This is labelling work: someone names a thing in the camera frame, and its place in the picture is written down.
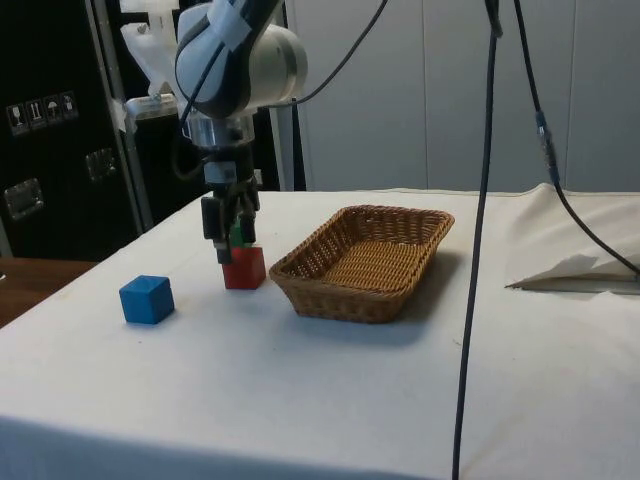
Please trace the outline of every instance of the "wooden table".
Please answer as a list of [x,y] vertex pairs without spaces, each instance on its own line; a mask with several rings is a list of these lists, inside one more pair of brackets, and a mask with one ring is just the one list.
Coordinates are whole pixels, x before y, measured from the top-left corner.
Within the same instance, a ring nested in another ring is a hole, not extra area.
[[0,258],[0,328],[71,283],[96,264]]

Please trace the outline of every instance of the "blue cube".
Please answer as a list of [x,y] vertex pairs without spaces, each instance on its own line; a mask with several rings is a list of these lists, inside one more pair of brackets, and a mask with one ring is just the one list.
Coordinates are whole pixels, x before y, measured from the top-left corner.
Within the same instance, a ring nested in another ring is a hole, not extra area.
[[128,323],[156,325],[175,310],[166,277],[142,275],[120,289],[120,300]]

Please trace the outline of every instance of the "cable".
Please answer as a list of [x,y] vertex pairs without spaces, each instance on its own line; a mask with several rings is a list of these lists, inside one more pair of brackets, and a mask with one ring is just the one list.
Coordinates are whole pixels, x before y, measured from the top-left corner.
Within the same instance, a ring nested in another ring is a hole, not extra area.
[[218,60],[218,57],[220,57],[220,55],[222,54],[223,49],[224,49],[224,45],[221,44],[218,46],[218,48],[216,48],[215,52],[213,52],[213,55],[211,56],[209,63],[207,63],[207,65],[205,66],[204,71],[202,72],[202,75],[198,80],[198,83],[196,83],[196,86],[193,89],[193,93],[191,94],[191,97],[187,101],[187,106],[185,107],[184,112],[182,112],[182,117],[180,117],[178,133],[173,142],[173,149],[171,151],[171,168],[173,169],[173,173],[175,174],[175,176],[178,177],[183,182],[188,182],[196,178],[200,174],[202,165],[198,164],[197,167],[195,167],[193,170],[191,170],[188,173],[184,173],[183,171],[180,170],[180,165],[178,165],[178,158],[180,153],[180,140],[182,139],[182,132],[184,131],[184,127],[187,124],[189,113],[191,113],[191,109],[193,108],[194,103],[196,103],[196,99],[198,98],[198,95],[200,95],[200,90],[202,90],[202,87],[204,86],[205,82],[207,81],[207,78],[209,77],[209,74],[211,73],[211,69],[213,68],[216,61]]
[[469,285],[469,298],[467,301],[467,317],[464,325],[464,340],[462,342],[462,359],[460,361],[460,380],[458,386],[458,405],[456,409],[456,430],[453,443],[453,469],[452,478],[458,480],[460,476],[460,446],[462,443],[462,422],[464,420],[464,406],[467,394],[467,369],[469,366],[469,352],[471,350],[471,330],[473,327],[473,314],[476,304],[476,292],[478,288],[478,273],[480,270],[480,252],[482,246],[482,229],[484,226],[484,211],[487,204],[487,191],[489,190],[489,167],[491,165],[491,147],[493,139],[493,91],[495,83],[496,50],[498,37],[492,31],[489,45],[489,67],[487,71],[487,104],[485,112],[484,158],[482,160],[482,181],[480,185],[480,198],[478,200],[478,213],[476,217],[476,232],[473,240],[473,260],[471,264],[471,283]]
[[373,30],[373,27],[376,26],[376,23],[378,23],[378,19],[382,15],[382,12],[384,12],[384,9],[386,8],[388,3],[389,3],[389,0],[382,0],[382,3],[378,7],[378,10],[376,10],[376,13],[373,15],[373,18],[369,21],[369,24],[366,26],[364,31],[360,34],[360,36],[358,37],[356,42],[353,44],[353,46],[351,47],[347,55],[342,59],[342,61],[338,64],[335,70],[331,72],[331,74],[327,77],[327,79],[320,84],[318,88],[316,88],[309,95],[302,97],[298,100],[292,100],[291,102],[288,102],[288,103],[282,103],[282,104],[276,104],[276,105],[266,105],[262,108],[288,108],[288,107],[293,107],[295,105],[302,105],[303,103],[307,103],[309,100],[312,100],[313,98],[315,98],[320,92],[322,92],[327,87],[327,85],[329,85],[333,81],[333,79],[336,77],[336,75],[338,75],[338,73],[340,73],[340,71],[344,68],[344,66],[347,63],[349,63],[349,60],[351,60],[351,57],[353,57],[353,55],[356,53],[356,50],[358,50],[358,48],[360,47],[364,39],[367,38],[367,36],[369,35],[369,32],[371,32],[371,30]]
[[529,54],[529,43],[527,41],[527,30],[524,23],[524,17],[522,15],[522,6],[520,4],[520,0],[514,0],[516,7],[516,16],[518,17],[518,28],[520,29],[520,39],[522,41],[522,51],[524,54],[524,62],[525,67],[527,69],[527,77],[529,78],[529,85],[531,88],[531,95],[533,97],[533,103],[536,109],[536,120],[538,123],[538,132],[540,134],[541,140],[543,142],[543,149],[545,151],[547,167],[549,169],[549,174],[551,176],[551,181],[556,190],[558,198],[560,202],[564,206],[565,210],[574,220],[574,222],[582,229],[582,231],[596,243],[599,247],[601,247],[604,251],[606,251],[613,258],[622,263],[625,267],[631,270],[636,277],[640,279],[640,268],[631,263],[629,260],[624,258],[618,252],[616,252],[613,248],[607,245],[604,241],[600,239],[593,231],[582,221],[582,219],[578,216],[575,210],[569,204],[567,197],[562,190],[562,186],[560,185],[560,172],[558,171],[558,162],[556,160],[555,148],[553,145],[553,140],[551,138],[551,133],[547,128],[547,123],[544,118],[544,113],[540,108],[540,100],[538,99],[538,89],[536,87],[536,80],[533,74],[533,66],[531,64],[531,56]]

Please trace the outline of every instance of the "white cloth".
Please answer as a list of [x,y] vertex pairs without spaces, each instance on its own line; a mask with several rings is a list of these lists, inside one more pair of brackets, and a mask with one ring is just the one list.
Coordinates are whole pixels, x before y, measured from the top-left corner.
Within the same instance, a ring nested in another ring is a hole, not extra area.
[[[640,264],[640,195],[610,194],[606,201],[597,195],[573,195],[569,202],[578,198],[579,215],[594,233]],[[634,277],[575,224],[550,185],[541,185],[523,199],[509,238],[513,249],[507,285],[535,287],[548,279],[585,275]]]
[[[196,202],[0,330],[0,479],[448,478],[477,197],[261,196],[272,265],[336,210],[456,217],[386,326],[299,318],[273,282],[224,290]],[[575,197],[576,208],[611,197]],[[635,479],[640,304],[504,288],[530,195],[488,201],[464,425],[468,479]],[[177,312],[127,326],[118,288],[171,278]]]

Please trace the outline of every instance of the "green object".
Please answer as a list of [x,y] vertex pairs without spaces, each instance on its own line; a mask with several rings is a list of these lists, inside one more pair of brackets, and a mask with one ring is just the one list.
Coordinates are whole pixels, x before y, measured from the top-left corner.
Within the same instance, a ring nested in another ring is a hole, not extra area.
[[242,238],[242,230],[240,229],[240,224],[238,222],[231,227],[229,240],[231,241],[231,248],[242,248],[245,246],[244,238]]

